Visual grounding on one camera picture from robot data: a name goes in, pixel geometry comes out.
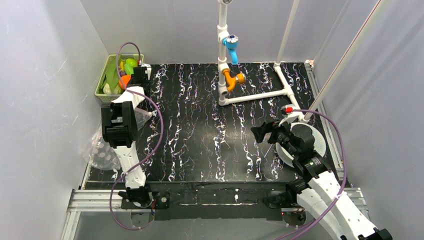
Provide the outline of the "clear zip top bag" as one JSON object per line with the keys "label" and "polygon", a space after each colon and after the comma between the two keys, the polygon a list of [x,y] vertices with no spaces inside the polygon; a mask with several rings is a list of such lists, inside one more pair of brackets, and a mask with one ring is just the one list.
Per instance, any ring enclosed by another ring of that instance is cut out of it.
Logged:
{"label": "clear zip top bag", "polygon": [[[140,108],[134,110],[137,123],[137,130],[140,132],[142,127],[153,117],[155,112],[146,111]],[[102,136],[102,124],[99,123],[97,130],[88,140],[81,157],[92,167],[98,170],[119,170],[121,168],[120,160],[114,149]]]}

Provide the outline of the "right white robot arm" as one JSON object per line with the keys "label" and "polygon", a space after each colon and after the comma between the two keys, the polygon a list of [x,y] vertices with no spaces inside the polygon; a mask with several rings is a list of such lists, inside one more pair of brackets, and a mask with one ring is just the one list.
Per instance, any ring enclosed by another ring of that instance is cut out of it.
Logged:
{"label": "right white robot arm", "polygon": [[335,240],[391,240],[385,229],[379,229],[359,210],[339,184],[325,160],[325,140],[314,127],[305,123],[265,122],[250,129],[257,143],[270,134],[283,162],[294,168],[298,178],[285,189],[267,192],[264,202],[272,209],[299,206],[308,211]]}

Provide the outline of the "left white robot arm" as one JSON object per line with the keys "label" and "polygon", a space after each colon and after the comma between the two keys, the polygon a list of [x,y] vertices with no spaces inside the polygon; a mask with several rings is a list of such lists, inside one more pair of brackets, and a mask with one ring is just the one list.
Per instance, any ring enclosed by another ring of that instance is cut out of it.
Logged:
{"label": "left white robot arm", "polygon": [[117,155],[125,173],[125,191],[118,195],[140,208],[151,206],[151,189],[146,185],[147,177],[142,168],[130,168],[140,162],[136,150],[139,130],[135,109],[146,99],[144,87],[149,83],[151,70],[151,66],[145,63],[135,67],[126,84],[127,89],[117,99],[101,105],[102,137]]}

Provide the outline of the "green plastic basket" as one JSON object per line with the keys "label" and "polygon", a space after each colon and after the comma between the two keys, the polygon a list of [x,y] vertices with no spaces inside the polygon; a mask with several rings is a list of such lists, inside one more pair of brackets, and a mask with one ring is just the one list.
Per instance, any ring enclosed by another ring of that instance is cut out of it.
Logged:
{"label": "green plastic basket", "polygon": [[[123,70],[124,65],[129,62],[127,59],[133,59],[134,61],[141,61],[144,63],[144,55],[140,54],[121,54],[118,62],[118,70]],[[94,95],[101,100],[103,103],[109,103],[124,92],[119,85],[119,76],[116,70],[116,54],[108,56],[105,65],[103,67],[102,74],[97,83]]]}

